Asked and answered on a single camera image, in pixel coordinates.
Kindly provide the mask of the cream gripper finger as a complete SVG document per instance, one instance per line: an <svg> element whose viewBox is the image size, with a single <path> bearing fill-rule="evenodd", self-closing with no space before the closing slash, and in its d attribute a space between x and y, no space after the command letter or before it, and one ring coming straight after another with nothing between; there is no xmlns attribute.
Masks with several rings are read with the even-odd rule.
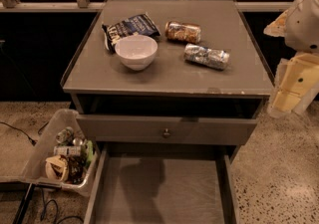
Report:
<svg viewBox="0 0 319 224"><path fill-rule="evenodd" d="M269 99L267 112L270 116L280 118L292 112L300 103L300 98L290 92L276 90Z"/></svg>
<svg viewBox="0 0 319 224"><path fill-rule="evenodd" d="M294 112L297 114L304 113L310 104L314 101L316 96L319 94L319 83L317 83L313 88L311 88L306 95L301 99L299 104L294 108Z"/></svg>

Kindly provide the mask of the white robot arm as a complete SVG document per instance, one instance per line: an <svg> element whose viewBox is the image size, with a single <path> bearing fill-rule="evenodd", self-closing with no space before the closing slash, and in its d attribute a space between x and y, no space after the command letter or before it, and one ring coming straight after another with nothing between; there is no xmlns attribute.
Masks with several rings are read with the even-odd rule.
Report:
<svg viewBox="0 0 319 224"><path fill-rule="evenodd" d="M301 114L318 94L319 84L319 0L294 0L263 31L283 37L296 51L293 58L281 59L267 112L280 118L292 112Z"/></svg>

